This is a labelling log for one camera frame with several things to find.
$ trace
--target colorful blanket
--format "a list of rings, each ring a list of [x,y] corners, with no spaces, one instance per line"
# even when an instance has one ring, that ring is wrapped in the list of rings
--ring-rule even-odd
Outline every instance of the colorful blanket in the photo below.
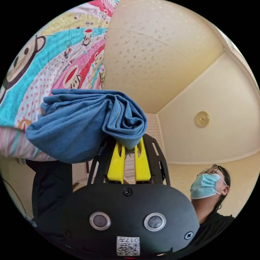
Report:
[[[53,160],[25,138],[53,89],[102,89],[108,24],[120,0],[95,0],[61,14],[23,47],[0,88],[0,152]]]

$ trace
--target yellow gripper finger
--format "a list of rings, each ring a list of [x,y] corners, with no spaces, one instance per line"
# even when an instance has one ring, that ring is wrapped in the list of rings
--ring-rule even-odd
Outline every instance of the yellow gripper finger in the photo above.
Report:
[[[107,178],[109,181],[124,183],[125,172],[125,147],[116,142]]]
[[[147,182],[151,179],[151,172],[147,159],[147,154],[144,147],[143,138],[141,138],[139,144],[135,146],[135,182]]]

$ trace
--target white louvered door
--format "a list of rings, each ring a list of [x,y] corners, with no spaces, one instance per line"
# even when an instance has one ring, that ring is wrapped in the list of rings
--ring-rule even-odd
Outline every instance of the white louvered door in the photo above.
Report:
[[[164,153],[163,139],[160,132],[160,126],[156,114],[146,114],[147,117],[147,130],[146,134],[155,138]],[[127,155],[125,159],[125,179],[130,184],[135,183],[135,158],[134,154]]]

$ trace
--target folded cloth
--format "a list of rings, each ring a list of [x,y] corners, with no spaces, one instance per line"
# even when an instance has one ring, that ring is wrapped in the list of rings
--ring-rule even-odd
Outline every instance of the folded cloth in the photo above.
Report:
[[[43,115],[26,130],[41,151],[65,163],[92,160],[108,135],[132,150],[145,134],[147,118],[127,95],[113,90],[55,89]]]

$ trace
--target face mask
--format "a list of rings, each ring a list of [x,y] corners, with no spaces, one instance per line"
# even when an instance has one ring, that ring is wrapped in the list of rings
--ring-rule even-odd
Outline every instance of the face mask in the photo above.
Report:
[[[216,191],[217,181],[219,179],[226,184],[226,182],[218,174],[204,173],[200,175],[190,188],[190,198],[203,199],[215,194],[220,194]]]

